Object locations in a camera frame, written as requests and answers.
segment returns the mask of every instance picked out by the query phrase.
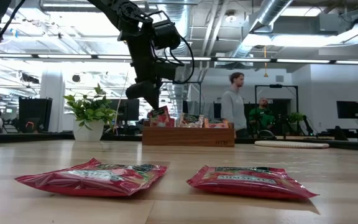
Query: wooden table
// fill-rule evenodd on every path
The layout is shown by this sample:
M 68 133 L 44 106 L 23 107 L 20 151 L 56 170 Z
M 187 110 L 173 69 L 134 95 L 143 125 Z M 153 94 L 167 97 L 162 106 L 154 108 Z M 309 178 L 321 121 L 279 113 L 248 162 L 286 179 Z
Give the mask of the wooden table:
M 132 198 L 67 197 L 13 178 L 70 167 L 95 157 L 120 164 L 169 166 L 151 189 Z M 185 181 L 201 166 L 286 168 L 310 202 L 207 194 Z M 358 151 L 143 146 L 140 142 L 44 141 L 0 144 L 0 223 L 358 223 Z

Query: black monitor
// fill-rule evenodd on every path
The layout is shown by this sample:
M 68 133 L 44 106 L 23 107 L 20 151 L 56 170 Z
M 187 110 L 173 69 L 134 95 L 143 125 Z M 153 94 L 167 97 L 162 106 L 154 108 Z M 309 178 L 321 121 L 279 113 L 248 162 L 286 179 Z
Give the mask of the black monitor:
M 117 110 L 119 99 L 111 100 L 110 109 Z M 118 108 L 118 121 L 139 120 L 139 100 L 121 100 Z
M 336 106 L 339 119 L 358 119 L 358 102 L 337 101 Z

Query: ceiling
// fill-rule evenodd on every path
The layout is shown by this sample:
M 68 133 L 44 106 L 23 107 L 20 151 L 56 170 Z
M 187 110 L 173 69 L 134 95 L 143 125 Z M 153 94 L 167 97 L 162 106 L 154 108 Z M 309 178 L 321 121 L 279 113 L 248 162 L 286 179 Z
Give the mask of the ceiling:
M 94 7 L 57 7 L 54 4 L 86 4 L 87 1 L 38 1 L 28 0 L 16 14 L 15 19 L 4 34 L 4 40 L 0 43 L 0 53 L 2 54 L 110 54 L 110 55 L 128 55 L 129 51 L 123 42 L 117 41 L 118 30 L 109 22 L 106 16 Z M 172 10 L 170 3 L 184 3 L 184 1 L 169 0 L 149 0 L 148 4 L 143 1 L 136 1 L 142 9 L 156 11 L 157 9 Z M 186 7 L 181 8 L 182 17 L 176 18 L 177 27 L 182 35 L 191 44 L 195 55 L 201 55 L 204 38 L 207 34 L 209 20 L 213 19 L 211 15 L 214 4 L 219 1 L 213 0 L 187 0 Z M 262 1 L 228 1 L 226 12 L 232 10 L 236 20 L 228 21 L 223 17 L 220 28 L 217 19 L 220 16 L 218 6 L 215 15 L 215 23 L 212 26 L 211 33 L 219 29 L 216 41 L 209 38 L 211 55 L 217 53 L 229 54 L 239 46 L 243 40 L 242 26 L 248 15 L 257 12 L 260 9 Z M 332 8 L 329 13 L 350 12 L 358 10 L 358 0 L 347 1 L 294 1 L 288 7 L 283 16 L 306 16 L 315 17 L 321 14 L 327 8 Z M 12 9 L 8 10 L 0 27 L 7 22 Z M 274 58 L 315 58 L 315 59 L 358 59 L 358 46 L 347 47 L 282 47 L 268 45 L 266 48 L 253 47 L 250 51 L 253 57 L 274 57 Z M 32 88 L 23 88 L 29 83 L 22 80 L 22 74 L 33 76 L 42 81 L 42 72 L 46 67 L 60 66 L 64 70 L 64 78 L 67 93 L 84 92 L 100 83 L 102 87 L 110 87 L 108 96 L 111 98 L 120 97 L 124 90 L 134 83 L 135 72 L 128 63 L 111 62 L 43 62 L 43 61 L 25 61 L 25 60 L 7 60 L 0 58 L 0 86 L 11 86 L 9 88 L 0 88 L 0 98 L 30 96 L 38 97 L 40 86 L 30 84 Z M 291 72 L 291 65 L 275 64 L 270 68 L 287 69 Z M 255 64 L 249 68 L 258 70 L 264 68 L 264 64 Z M 195 77 L 202 71 L 197 70 Z M 73 82 L 72 76 L 80 75 L 79 83 Z M 208 83 L 215 85 L 221 78 L 216 75 L 208 78 Z M 168 105 L 171 113 L 180 113 L 181 100 L 187 96 L 187 85 L 166 84 L 162 89 L 161 105 Z M 141 114 L 151 109 L 149 105 L 142 102 Z

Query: wooden tray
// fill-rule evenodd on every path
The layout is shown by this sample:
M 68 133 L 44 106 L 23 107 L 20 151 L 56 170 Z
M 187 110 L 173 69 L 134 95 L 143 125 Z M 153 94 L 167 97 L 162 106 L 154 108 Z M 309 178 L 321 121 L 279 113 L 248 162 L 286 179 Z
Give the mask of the wooden tray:
M 148 146 L 234 147 L 234 129 L 144 126 L 142 144 Z

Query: ventilation duct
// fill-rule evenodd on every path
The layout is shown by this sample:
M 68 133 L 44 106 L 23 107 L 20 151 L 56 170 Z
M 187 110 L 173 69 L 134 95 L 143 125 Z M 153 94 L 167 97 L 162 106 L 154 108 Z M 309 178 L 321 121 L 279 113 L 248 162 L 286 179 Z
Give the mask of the ventilation duct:
M 243 28 L 244 40 L 232 52 L 230 57 L 243 58 L 251 51 L 254 46 L 247 43 L 247 36 L 250 32 L 271 32 L 273 23 L 280 17 L 283 11 L 293 2 L 293 0 L 264 0 L 260 10 L 250 16 L 247 16 Z

